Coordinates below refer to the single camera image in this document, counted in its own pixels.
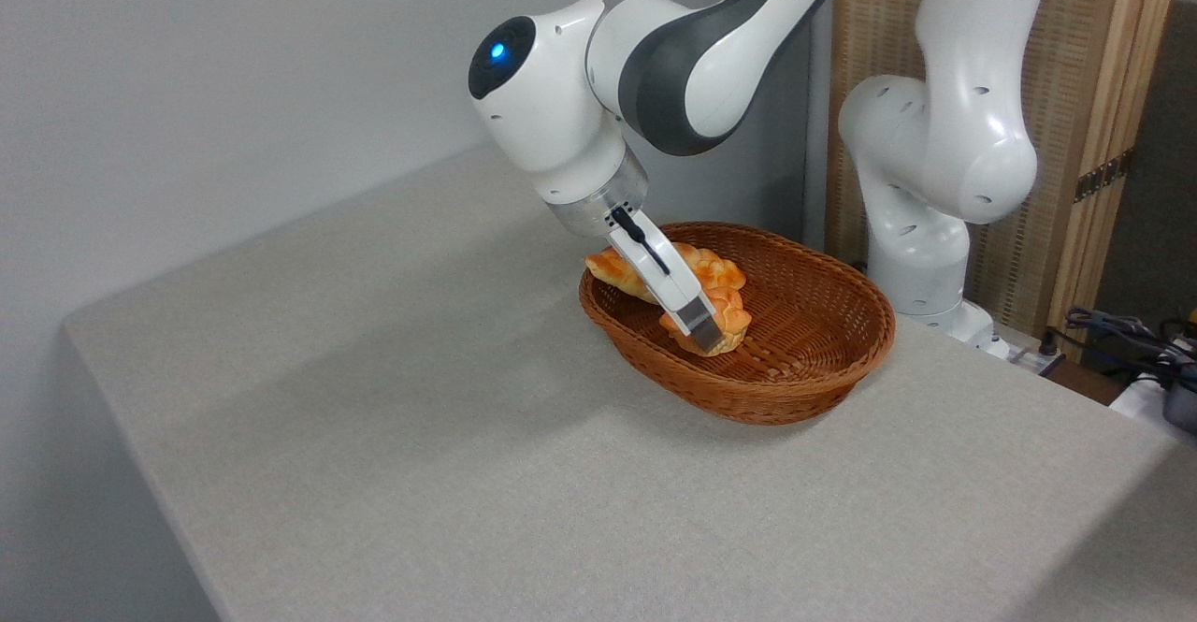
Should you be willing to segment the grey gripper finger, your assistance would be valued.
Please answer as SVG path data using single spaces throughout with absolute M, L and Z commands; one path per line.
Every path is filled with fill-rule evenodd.
M 683 340 L 701 354 L 712 354 L 722 344 L 724 333 L 713 319 L 713 303 L 692 299 L 675 313 L 675 323 Z

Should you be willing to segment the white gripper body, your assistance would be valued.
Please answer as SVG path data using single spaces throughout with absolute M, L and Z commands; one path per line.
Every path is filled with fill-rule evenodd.
M 675 313 L 692 299 L 710 299 L 701 291 L 694 272 L 672 246 L 672 240 L 654 222 L 636 222 L 634 233 L 615 224 L 607 240 L 628 261 L 642 281 L 654 294 L 667 318 L 675 323 Z

